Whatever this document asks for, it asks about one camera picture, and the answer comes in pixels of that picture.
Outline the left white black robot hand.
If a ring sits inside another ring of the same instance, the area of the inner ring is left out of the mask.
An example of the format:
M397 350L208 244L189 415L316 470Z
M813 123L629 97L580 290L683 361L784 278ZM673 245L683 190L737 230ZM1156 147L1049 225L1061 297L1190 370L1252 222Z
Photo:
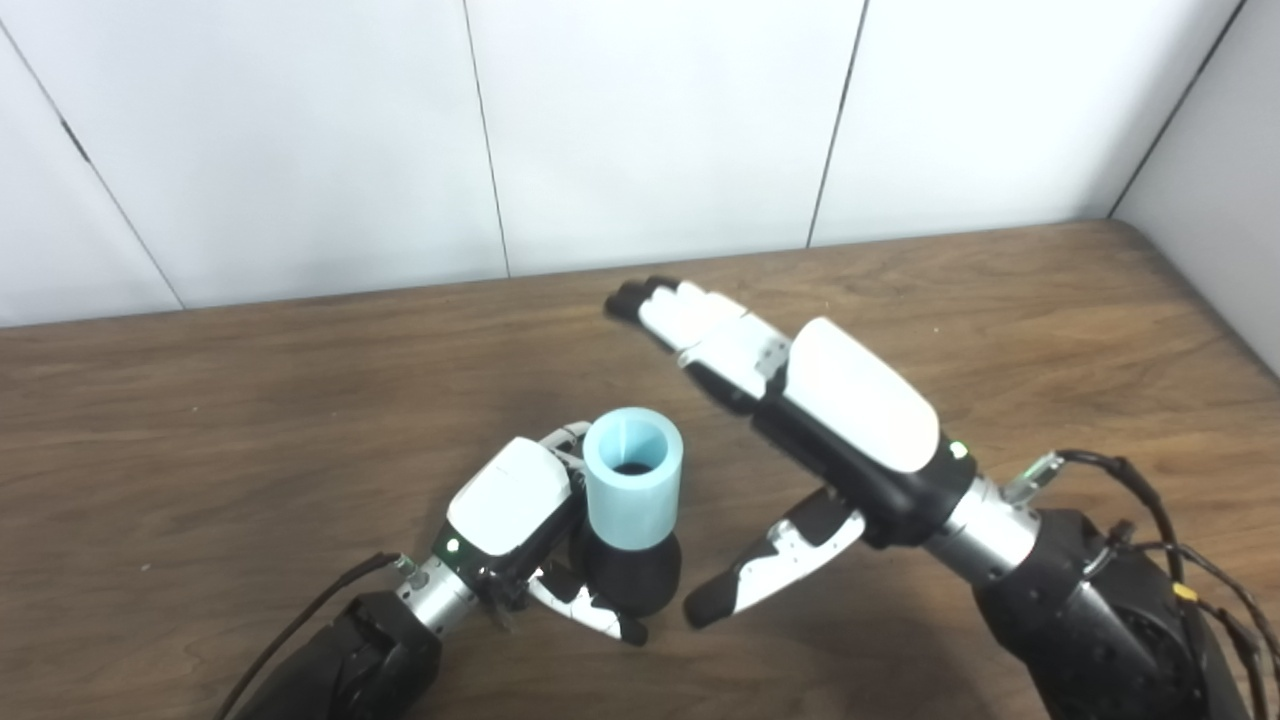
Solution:
M646 628L553 553L586 518L582 445L588 421L543 439L516 437L453 496L416 580L401 598L443 637L480 603L517 612L529 602L632 647Z

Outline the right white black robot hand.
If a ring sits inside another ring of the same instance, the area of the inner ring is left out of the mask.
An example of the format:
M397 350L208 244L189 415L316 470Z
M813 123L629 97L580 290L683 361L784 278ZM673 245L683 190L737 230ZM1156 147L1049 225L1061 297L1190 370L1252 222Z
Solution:
M623 283L604 309L822 483L685 597L692 628L745 612L859 541L923 544L977 477L933 406L828 318L787 337L722 293L663 275Z

